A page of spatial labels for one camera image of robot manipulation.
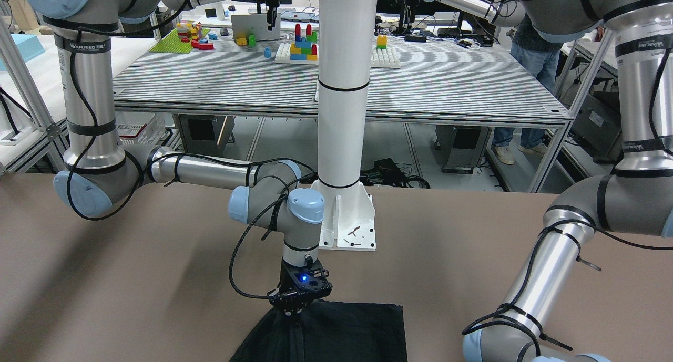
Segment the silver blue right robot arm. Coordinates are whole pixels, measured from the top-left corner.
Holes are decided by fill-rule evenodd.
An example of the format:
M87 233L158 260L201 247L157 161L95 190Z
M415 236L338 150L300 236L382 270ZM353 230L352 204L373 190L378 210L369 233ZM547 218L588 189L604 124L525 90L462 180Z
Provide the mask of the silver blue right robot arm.
M70 137L65 170L53 180L60 199L83 219L110 218L142 185L185 183L232 189L229 216L248 228L284 235L280 278L259 299L300 313L330 295L318 259L325 200L300 187L312 171L295 159L215 158L163 144L121 144L111 74L111 39L120 22L141 23L160 2L179 15L192 0L28 0L54 31Z

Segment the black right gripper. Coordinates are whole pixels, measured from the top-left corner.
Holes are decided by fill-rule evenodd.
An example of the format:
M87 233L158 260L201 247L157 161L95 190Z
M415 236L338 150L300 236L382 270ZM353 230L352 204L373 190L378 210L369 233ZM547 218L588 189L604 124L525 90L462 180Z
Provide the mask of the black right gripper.
M278 287L270 293L272 307L283 313L295 313L322 297L322 288Z

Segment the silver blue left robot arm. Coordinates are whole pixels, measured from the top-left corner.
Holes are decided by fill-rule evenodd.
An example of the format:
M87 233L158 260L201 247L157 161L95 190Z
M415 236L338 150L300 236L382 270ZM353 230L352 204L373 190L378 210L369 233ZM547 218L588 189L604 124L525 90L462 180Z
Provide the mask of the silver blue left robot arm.
M544 216L535 247L492 314L463 330L468 361L562 360L543 325L596 231L671 237L671 0L518 0L550 42L603 23L615 37L623 159L572 185Z

